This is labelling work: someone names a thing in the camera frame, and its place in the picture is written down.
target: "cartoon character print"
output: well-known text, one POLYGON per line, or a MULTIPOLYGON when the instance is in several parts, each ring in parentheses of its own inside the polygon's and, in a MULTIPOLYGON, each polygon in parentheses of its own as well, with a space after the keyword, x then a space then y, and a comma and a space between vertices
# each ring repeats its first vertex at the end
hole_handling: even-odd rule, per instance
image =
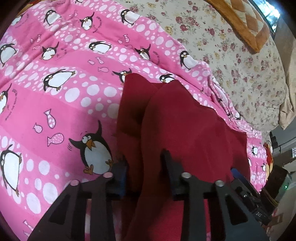
POLYGON ((102 124, 96 133, 85 134, 81 141, 69 138, 70 143, 80 150, 80 156, 85 166, 84 173, 92 175, 108 172, 113 165, 112 155, 107 142, 102 137, 102 124))
POLYGON ((91 16, 85 17, 84 19, 80 19, 81 27, 85 30, 89 30, 92 27, 94 12, 91 16))
POLYGON ((19 196, 17 188, 20 164, 22 163, 22 154, 18 155, 15 152, 9 150, 9 147, 1 152, 0 155, 0 167, 2 171, 2 177, 7 189, 7 184, 15 191, 16 195, 19 196))
POLYGON ((61 89, 61 86, 66 83, 66 81, 73 76, 75 71, 63 71, 65 69, 58 70, 52 74, 47 75, 43 80, 43 89, 46 91, 47 87, 61 89))
POLYGON ((112 45, 105 44, 105 41, 97 41, 89 44, 89 49, 91 49, 92 51, 100 52, 100 53, 106 53, 111 48, 112 48, 112 45))
POLYGON ((164 82, 164 83, 169 83, 171 82, 172 80, 175 80, 173 77, 171 77, 172 74, 163 74, 159 77, 159 80, 161 82, 164 82))
POLYGON ((129 9, 123 10, 120 15, 121 15, 122 23, 127 22, 127 23, 131 24, 132 26, 135 24, 135 22, 140 17, 140 15, 130 11, 129 9))
POLYGON ((52 25, 56 20, 58 20, 61 16, 54 10, 50 9, 46 12, 44 23, 45 21, 48 23, 48 25, 52 25))
POLYGON ((145 48, 140 48, 140 49, 136 49, 135 51, 143 58, 146 60, 150 60, 150 54, 149 54, 149 50, 150 50, 151 44, 149 44, 149 47, 147 49, 145 48))
POLYGON ((189 53, 184 50, 180 53, 180 64, 185 66, 187 69, 191 69, 197 65, 197 61, 193 59, 189 53))
POLYGON ((8 101, 8 91, 12 84, 10 84, 9 88, 5 91, 2 91, 0 94, 0 115, 4 111, 7 101, 8 101))
POLYGON ((112 71, 114 74, 118 75, 119 76, 119 79, 121 81, 121 84, 123 85, 125 80, 126 80, 126 76, 128 74, 131 74, 132 71, 131 69, 129 68, 129 71, 126 71, 126 70, 123 70, 123 71, 120 71, 119 73, 118 72, 115 72, 115 71, 112 71))
POLYGON ((5 63, 17 53, 15 48, 13 48, 13 45, 14 44, 4 44, 0 48, 0 61, 3 67, 5 63))
POLYGON ((50 60, 57 53, 58 46, 59 46, 59 42, 57 42, 57 45, 55 47, 48 47, 47 49, 42 47, 43 53, 42 53, 41 59, 50 60))

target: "red flower print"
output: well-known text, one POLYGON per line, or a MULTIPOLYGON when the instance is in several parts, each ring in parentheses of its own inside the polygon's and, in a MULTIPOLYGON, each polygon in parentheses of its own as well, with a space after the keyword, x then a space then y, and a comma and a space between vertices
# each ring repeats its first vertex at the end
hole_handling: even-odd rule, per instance
POLYGON ((178 24, 181 24, 181 23, 183 23, 183 20, 182 20, 181 17, 176 17, 176 22, 177 22, 178 24))
POLYGON ((182 24, 182 25, 180 26, 180 29, 181 29, 182 31, 187 31, 187 30, 188 30, 188 28, 187 28, 184 24, 182 24))

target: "pink fish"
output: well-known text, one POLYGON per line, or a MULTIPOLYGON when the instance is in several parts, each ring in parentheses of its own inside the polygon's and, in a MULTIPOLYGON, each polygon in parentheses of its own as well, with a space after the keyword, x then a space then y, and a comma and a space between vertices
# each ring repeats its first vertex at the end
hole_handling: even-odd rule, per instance
POLYGON ((99 62, 100 64, 103 64, 103 63, 104 63, 104 61, 102 61, 102 60, 100 59, 100 57, 96 57, 96 59, 98 60, 98 62, 99 62))
POLYGON ((124 35, 124 39, 126 40, 127 43, 129 42, 129 38, 127 34, 124 35))
POLYGON ((41 36, 41 34, 38 34, 36 43, 40 42, 40 40, 41 40, 40 36, 41 36))
POLYGON ((64 135, 62 133, 56 133, 52 137, 47 137, 47 146, 50 144, 61 144, 64 141, 64 135))
POLYGON ((37 123, 35 123, 33 129, 35 129, 35 131, 36 131, 37 133, 41 133, 43 128, 42 128, 42 126, 37 125, 37 123))
POLYGON ((109 72, 109 69, 107 67, 102 67, 102 68, 98 68, 98 71, 102 71, 102 72, 109 72))
POLYGON ((47 115, 47 123, 48 126, 53 129, 55 127, 55 118, 50 114, 51 109, 47 110, 46 112, 44 112, 44 114, 47 115))

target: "white polka dot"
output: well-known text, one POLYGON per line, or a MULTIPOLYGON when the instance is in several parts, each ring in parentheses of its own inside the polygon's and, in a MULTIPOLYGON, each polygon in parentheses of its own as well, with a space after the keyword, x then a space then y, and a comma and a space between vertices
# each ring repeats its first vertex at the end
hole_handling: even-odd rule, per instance
POLYGON ((104 108, 103 104, 101 104, 101 103, 96 104, 97 111, 101 111, 101 110, 103 110, 103 108, 104 108))
POLYGON ((50 28, 50 31, 51 31, 51 32, 54 32, 54 31, 56 31, 58 28, 59 28, 59 25, 58 25, 58 24, 53 25, 53 26, 50 28))
POLYGON ((80 91, 78 88, 69 89, 65 93, 65 100, 67 102, 73 102, 74 100, 76 100, 78 98, 79 94, 80 94, 80 91))
POLYGON ((65 42, 70 42, 72 39, 73 39, 73 36, 69 34, 65 37, 65 42))
POLYGON ((28 56, 27 54, 25 54, 25 55, 22 57, 22 59, 23 59, 23 60, 26 60, 28 57, 29 57, 29 56, 28 56))
POLYGON ((35 188, 40 191, 41 190, 41 187, 42 187, 42 182, 39 178, 36 178, 35 179, 35 188))
POLYGON ((155 24, 155 23, 151 23, 150 26, 149 26, 149 28, 150 28, 151 30, 156 29, 156 24, 155 24))
POLYGON ((203 73, 202 73, 203 76, 207 77, 210 75, 210 72, 208 70, 205 70, 203 73))
POLYGON ((25 71, 30 70, 33 67, 34 63, 31 62, 25 67, 25 71))
POLYGON ((26 167, 27 167, 27 171, 28 171, 28 172, 31 172, 31 171, 34 169, 34 162, 33 162, 32 159, 29 159, 29 160, 27 161, 27 165, 26 165, 26 167))
POLYGON ((7 139, 7 137, 3 137, 2 141, 1 141, 2 148, 6 148, 7 145, 8 145, 8 139, 7 139))
POLYGON ((42 175, 47 175, 49 173, 50 165, 47 161, 40 161, 38 169, 42 175))
POLYGON ((117 90, 111 86, 108 86, 104 89, 104 95, 107 97, 114 97, 117 93, 117 90))
POLYGON ((124 54, 121 54, 121 55, 119 56, 119 60, 120 60, 120 61, 125 61, 126 58, 127 58, 127 56, 124 55, 124 54))
POLYGON ((195 70, 192 72, 192 77, 196 77, 200 74, 200 72, 198 70, 195 70))
POLYGON ((118 116, 118 109, 119 109, 119 104, 111 104, 109 105, 108 109, 107 109, 107 114, 110 118, 112 119, 116 119, 118 116))
POLYGON ((12 72, 13 72, 13 66, 10 65, 10 66, 8 66, 8 67, 6 68, 6 70, 5 70, 5 72, 4 72, 4 75, 5 75, 5 76, 8 76, 8 75, 10 75, 12 72))
POLYGON ((104 11, 108 6, 107 5, 102 5, 100 8, 99 8, 99 11, 104 11))
POLYGON ((39 214, 41 213, 41 205, 39 199, 36 197, 34 193, 28 193, 27 198, 27 205, 29 209, 34 213, 34 214, 39 214))
POLYGON ((87 107, 91 104, 91 98, 89 97, 84 97, 81 102, 80 102, 82 107, 87 107))
POLYGON ((42 192, 45 201, 49 204, 53 204, 58 197, 57 188, 52 183, 45 183, 42 192))
POLYGON ((163 43, 163 41, 164 41, 163 37, 158 37, 158 38, 156 39, 156 41, 155 41, 155 44, 156 44, 156 45, 161 45, 161 44, 163 43))
POLYGON ((89 95, 96 95, 99 91, 100 88, 98 85, 90 85, 86 90, 89 95))
POLYGON ((137 28, 136 28, 136 31, 137 32, 142 32, 142 31, 144 31, 144 29, 145 29, 145 25, 144 24, 139 24, 137 26, 137 28))
POLYGON ((135 56, 135 55, 132 55, 131 57, 130 57, 130 61, 131 62, 136 62, 138 60, 138 58, 135 56))

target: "black metal bracket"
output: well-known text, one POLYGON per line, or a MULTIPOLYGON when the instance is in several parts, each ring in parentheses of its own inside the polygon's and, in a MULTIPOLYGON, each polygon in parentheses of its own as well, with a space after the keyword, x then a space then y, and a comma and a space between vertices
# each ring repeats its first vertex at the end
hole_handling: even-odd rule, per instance
POLYGON ((28 241, 84 241, 87 199, 92 199, 90 240, 115 241, 111 200, 125 195, 126 173, 127 163, 123 160, 96 180, 73 180, 44 214, 28 241))

